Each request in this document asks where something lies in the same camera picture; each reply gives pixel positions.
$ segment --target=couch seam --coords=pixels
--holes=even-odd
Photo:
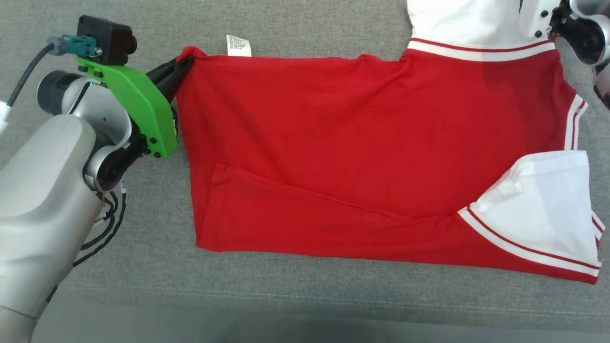
[[[104,290],[104,287],[84,287],[75,284],[61,284],[60,287],[72,288],[72,289],[90,289],[90,290]],[[216,291],[216,290],[198,290],[193,289],[142,289],[137,287],[121,287],[128,290],[129,292],[146,292],[146,293],[161,293],[171,295],[195,295],[198,297],[226,297],[226,298],[243,298],[252,300],[282,300],[282,301],[293,301],[293,302],[307,302],[307,303],[326,303],[334,305],[353,305],[353,306],[376,306],[384,308],[402,308],[402,309],[427,309],[430,311],[458,311],[458,312],[481,312],[481,313],[496,313],[496,314],[524,314],[528,316],[540,316],[540,317],[564,317],[564,318],[598,318],[598,319],[610,319],[610,313],[603,312],[573,312],[573,311],[550,311],[550,310],[535,310],[535,309],[513,309],[513,308],[491,308],[483,306],[463,306],[463,305],[434,305],[434,304],[422,304],[422,303],[401,303],[395,301],[383,301],[383,300],[361,300],[361,299],[348,299],[348,298],[335,298],[335,297],[314,297],[308,295],[290,295],[290,294],[273,294],[273,293],[257,293],[257,292],[242,292],[242,291]],[[563,314],[579,314],[585,316],[563,316]]]

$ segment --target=white cable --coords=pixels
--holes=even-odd
[[[4,132],[4,129],[9,125],[7,121],[9,119],[9,113],[12,107],[6,105],[5,102],[0,101],[0,135]]]

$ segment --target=gray fabric surface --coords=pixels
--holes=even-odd
[[[132,26],[130,66],[148,70],[196,45],[225,53],[224,35],[249,39],[258,56],[402,55],[410,35],[403,0],[28,0],[0,10],[0,99],[50,35],[72,33],[80,14]],[[564,53],[566,78],[590,104],[580,147],[589,151],[594,209],[610,223],[610,114],[590,89],[590,73]],[[48,57],[34,72],[0,136],[0,166],[48,118],[37,82],[76,71],[71,57]],[[168,161],[147,158],[127,177],[120,233],[77,268],[59,297],[104,303],[160,303],[248,311],[369,317],[414,322],[610,332],[610,270],[596,286],[502,270],[267,253],[211,253],[194,246],[184,146]],[[610,259],[602,239],[600,259]]]

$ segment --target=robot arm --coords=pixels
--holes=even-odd
[[[192,59],[144,74],[124,66],[135,51],[129,27],[83,16],[78,34],[50,39],[51,54],[79,55],[88,77],[53,71],[40,82],[38,103],[54,117],[0,171],[2,343],[31,340],[106,192],[137,159],[176,146],[169,102]]]
[[[556,34],[591,67],[594,90],[610,109],[610,1],[523,0],[519,29],[527,37]]]

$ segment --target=red shirt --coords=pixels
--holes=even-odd
[[[189,54],[178,106],[197,246],[597,280],[595,263],[517,256],[458,213],[521,157],[577,148],[585,103],[552,43],[413,38],[398,61]]]

